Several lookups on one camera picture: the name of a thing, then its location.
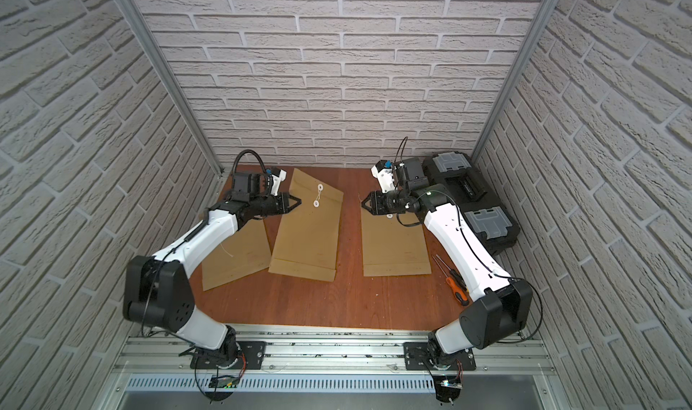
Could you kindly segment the brown kraft file bag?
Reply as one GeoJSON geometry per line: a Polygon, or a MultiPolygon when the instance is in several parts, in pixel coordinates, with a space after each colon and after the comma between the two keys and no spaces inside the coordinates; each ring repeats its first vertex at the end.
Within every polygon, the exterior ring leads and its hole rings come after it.
{"type": "Polygon", "coordinates": [[[428,275],[431,264],[421,226],[405,227],[388,215],[361,209],[363,274],[365,277],[428,275]]]}

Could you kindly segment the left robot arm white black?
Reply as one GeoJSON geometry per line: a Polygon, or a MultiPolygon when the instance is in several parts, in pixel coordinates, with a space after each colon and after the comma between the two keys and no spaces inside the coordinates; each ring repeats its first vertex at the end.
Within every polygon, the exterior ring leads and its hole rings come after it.
{"type": "Polygon", "coordinates": [[[229,368],[241,359],[236,332],[196,306],[189,279],[214,249],[252,220],[286,215],[301,199],[283,192],[287,174],[277,167],[232,171],[232,188],[199,223],[169,246],[127,264],[123,316],[140,327],[189,343],[194,367],[229,368]]]}

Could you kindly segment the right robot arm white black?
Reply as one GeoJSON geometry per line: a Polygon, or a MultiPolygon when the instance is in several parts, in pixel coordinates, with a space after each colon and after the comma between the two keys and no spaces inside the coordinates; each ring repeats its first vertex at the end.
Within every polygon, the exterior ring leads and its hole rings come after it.
{"type": "Polygon", "coordinates": [[[371,169],[380,187],[362,207],[371,215],[416,215],[452,262],[452,283],[467,303],[458,319],[430,333],[428,358],[449,366],[463,352],[495,343],[513,343],[526,327],[533,286],[514,277],[492,250],[518,234],[515,222],[460,152],[438,153],[420,161],[378,161],[371,169]]]}

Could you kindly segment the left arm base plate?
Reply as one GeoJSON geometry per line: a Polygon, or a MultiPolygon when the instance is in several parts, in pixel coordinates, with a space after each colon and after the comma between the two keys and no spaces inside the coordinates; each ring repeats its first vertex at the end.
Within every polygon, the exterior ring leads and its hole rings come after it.
{"type": "Polygon", "coordinates": [[[219,349],[194,348],[191,369],[197,370],[259,370],[267,343],[261,341],[232,341],[219,349]]]}

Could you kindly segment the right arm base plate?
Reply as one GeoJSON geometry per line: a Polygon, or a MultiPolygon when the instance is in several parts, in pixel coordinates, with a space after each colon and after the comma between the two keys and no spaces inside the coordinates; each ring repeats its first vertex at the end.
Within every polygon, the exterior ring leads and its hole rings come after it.
{"type": "Polygon", "coordinates": [[[454,353],[445,353],[433,343],[403,343],[406,370],[457,370],[461,366],[464,372],[477,368],[472,349],[454,353]]]}

